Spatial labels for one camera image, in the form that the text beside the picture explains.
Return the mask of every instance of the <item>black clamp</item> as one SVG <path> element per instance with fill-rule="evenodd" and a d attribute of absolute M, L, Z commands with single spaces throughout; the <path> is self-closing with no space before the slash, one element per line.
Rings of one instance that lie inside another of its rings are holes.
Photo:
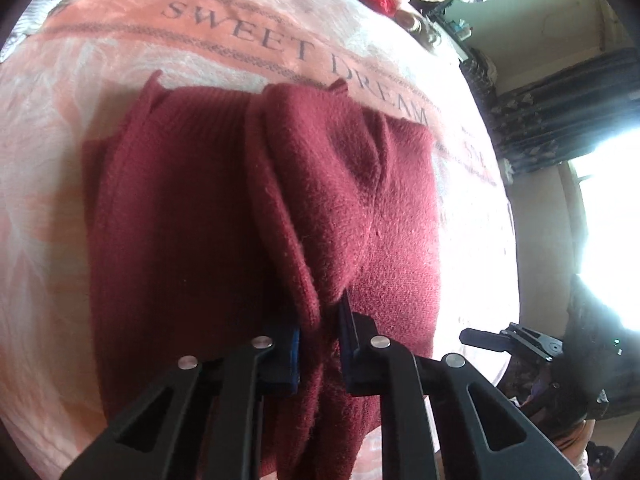
<path fill-rule="evenodd" d="M 384 480 L 438 478 L 424 405 L 429 396 L 447 480 L 575 480 L 577 471 L 464 357 L 414 356 L 340 300 L 347 391 L 380 396 Z"/>
<path fill-rule="evenodd" d="M 569 329 L 573 325 L 570 318 Z M 546 389 L 524 404 L 522 412 L 529 418 L 535 417 L 537 427 L 546 436 L 556 438 L 586 418 L 602 418 L 607 411 L 609 401 L 604 386 L 613 370 L 612 358 L 620 355 L 620 340 L 603 330 L 592 332 L 593 338 L 580 334 L 565 337 L 563 342 L 510 323 L 499 334 L 467 328 L 460 333 L 460 341 L 477 348 L 508 352 L 537 369 L 548 368 Z M 583 371 L 583 361 L 593 366 Z"/>
<path fill-rule="evenodd" d="M 69 466 L 61 480 L 254 480 L 262 397 L 298 389 L 299 330 L 279 324 L 227 357 L 185 356 Z M 214 397 L 218 405 L 209 415 Z M 202 441 L 210 424 L 207 449 Z"/>

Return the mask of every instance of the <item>window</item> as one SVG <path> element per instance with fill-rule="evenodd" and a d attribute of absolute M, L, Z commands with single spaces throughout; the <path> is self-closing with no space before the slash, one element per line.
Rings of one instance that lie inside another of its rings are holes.
<path fill-rule="evenodd" d="M 575 158 L 588 240 L 580 276 L 623 324 L 640 330 L 640 130 Z"/>

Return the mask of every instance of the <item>knit fabric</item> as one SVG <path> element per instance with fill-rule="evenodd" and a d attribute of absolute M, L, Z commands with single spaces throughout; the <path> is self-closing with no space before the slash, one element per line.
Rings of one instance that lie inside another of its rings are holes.
<path fill-rule="evenodd" d="M 280 283 L 301 329 L 299 393 L 266 409 L 262 472 L 346 480 L 379 423 L 342 386 L 335 303 L 430 356 L 439 301 L 432 139 L 344 81 L 262 94 L 167 90 L 84 147 L 94 345 L 108 418 L 192 354 L 260 334 Z"/>

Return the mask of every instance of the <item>ceiling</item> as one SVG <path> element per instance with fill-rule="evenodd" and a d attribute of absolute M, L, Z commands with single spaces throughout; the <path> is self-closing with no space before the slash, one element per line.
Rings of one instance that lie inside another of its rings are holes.
<path fill-rule="evenodd" d="M 466 43 L 495 63 L 498 90 L 597 55 L 604 33 L 599 0 L 456 1 L 446 17 L 473 27 Z"/>

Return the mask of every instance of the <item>wall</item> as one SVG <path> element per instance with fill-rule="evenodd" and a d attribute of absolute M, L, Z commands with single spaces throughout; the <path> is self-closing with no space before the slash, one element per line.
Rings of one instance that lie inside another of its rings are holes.
<path fill-rule="evenodd" d="M 474 28 L 466 44 L 495 63 L 498 93 L 600 53 L 600 0 L 454 2 L 446 18 L 462 18 Z"/>
<path fill-rule="evenodd" d="M 507 194 L 516 231 L 520 322 L 562 336 L 575 263 L 558 167 L 514 177 Z"/>
<path fill-rule="evenodd" d="M 618 418 L 599 420 L 596 422 L 591 440 L 598 446 L 611 446 L 618 452 L 628 439 L 639 417 L 640 413 L 632 413 Z"/>

